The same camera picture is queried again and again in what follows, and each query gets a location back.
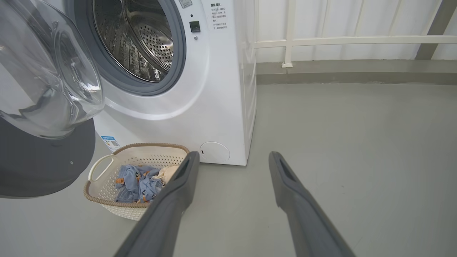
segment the instruction label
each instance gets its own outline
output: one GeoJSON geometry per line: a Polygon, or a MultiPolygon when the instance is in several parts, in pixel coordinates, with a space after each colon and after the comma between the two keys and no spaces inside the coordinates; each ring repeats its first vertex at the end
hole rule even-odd
{"type": "Polygon", "coordinates": [[[106,146],[108,146],[112,153],[121,148],[114,137],[101,136],[101,139],[105,141],[106,146]]]}
{"type": "Polygon", "coordinates": [[[181,3],[181,7],[183,9],[192,5],[192,1],[191,0],[179,0],[179,2],[181,3]]]}
{"type": "Polygon", "coordinates": [[[223,1],[213,3],[205,1],[203,3],[208,21],[208,30],[210,32],[227,30],[229,25],[229,19],[227,18],[227,14],[229,13],[229,10],[227,10],[228,6],[223,1]]]}

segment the metal railing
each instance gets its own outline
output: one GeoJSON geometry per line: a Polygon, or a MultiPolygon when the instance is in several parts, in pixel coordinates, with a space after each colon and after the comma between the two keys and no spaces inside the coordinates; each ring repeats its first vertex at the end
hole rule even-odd
{"type": "MultiPolygon", "coordinates": [[[[259,31],[259,1],[255,0],[255,17],[256,17],[256,31],[259,31]]],[[[292,47],[294,46],[313,46],[313,45],[339,45],[339,44],[386,44],[386,43],[439,43],[439,44],[456,44],[457,36],[428,36],[427,33],[432,26],[435,16],[440,8],[442,0],[437,0],[436,6],[432,15],[430,16],[427,25],[425,26],[421,35],[408,35],[408,36],[393,36],[393,29],[397,26],[398,16],[403,7],[404,0],[399,0],[393,15],[393,19],[390,23],[388,36],[360,36],[361,18],[364,15],[365,1],[362,0],[361,7],[357,17],[357,23],[354,31],[354,37],[326,37],[327,30],[327,19],[329,16],[329,10],[331,0],[327,0],[325,14],[323,17],[323,25],[321,29],[321,37],[314,38],[302,38],[294,39],[295,29],[295,13],[297,0],[288,0],[289,8],[287,12],[287,29],[286,39],[283,40],[267,40],[257,41],[255,48],[274,48],[274,47],[285,47],[285,58],[282,64],[283,68],[292,67],[292,47]]]]}

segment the button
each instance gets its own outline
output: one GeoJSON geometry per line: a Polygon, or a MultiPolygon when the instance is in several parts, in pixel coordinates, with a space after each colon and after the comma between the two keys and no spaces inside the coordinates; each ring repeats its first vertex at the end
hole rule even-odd
{"type": "Polygon", "coordinates": [[[189,22],[192,32],[200,32],[200,23],[198,21],[189,22]]]}

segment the clothing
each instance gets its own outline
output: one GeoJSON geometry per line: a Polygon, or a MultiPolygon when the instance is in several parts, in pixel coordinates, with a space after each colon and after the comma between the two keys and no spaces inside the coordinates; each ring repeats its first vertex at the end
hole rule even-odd
{"type": "Polygon", "coordinates": [[[174,173],[176,172],[176,170],[178,169],[179,166],[170,166],[170,167],[165,167],[165,168],[162,168],[160,171],[159,171],[159,174],[152,177],[153,179],[162,179],[165,184],[167,184],[171,177],[173,177],[174,173]]]}
{"type": "Polygon", "coordinates": [[[123,165],[115,181],[119,190],[115,201],[121,203],[147,203],[154,200],[179,166],[156,169],[151,166],[123,165]]]}
{"type": "Polygon", "coordinates": [[[154,200],[164,186],[165,183],[162,179],[143,179],[139,184],[141,192],[140,202],[147,203],[154,200]]]}
{"type": "Polygon", "coordinates": [[[148,171],[149,173],[154,174],[155,171],[158,173],[159,170],[151,166],[121,166],[115,184],[115,188],[119,190],[119,193],[114,201],[132,203],[134,200],[138,200],[140,198],[138,183],[142,178],[142,175],[148,171]]]}

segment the white plastic basket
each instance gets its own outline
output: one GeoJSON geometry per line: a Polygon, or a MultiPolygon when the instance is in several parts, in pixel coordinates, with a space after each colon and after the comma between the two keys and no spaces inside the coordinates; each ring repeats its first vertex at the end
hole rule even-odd
{"type": "Polygon", "coordinates": [[[92,202],[100,203],[110,212],[130,220],[140,220],[149,203],[114,202],[118,190],[114,187],[119,167],[122,165],[149,165],[163,168],[181,164],[189,150],[182,145],[171,144],[132,144],[122,147],[111,155],[100,158],[90,169],[89,180],[84,185],[84,196],[92,202]],[[96,178],[94,170],[106,159],[111,163],[96,178]]]}

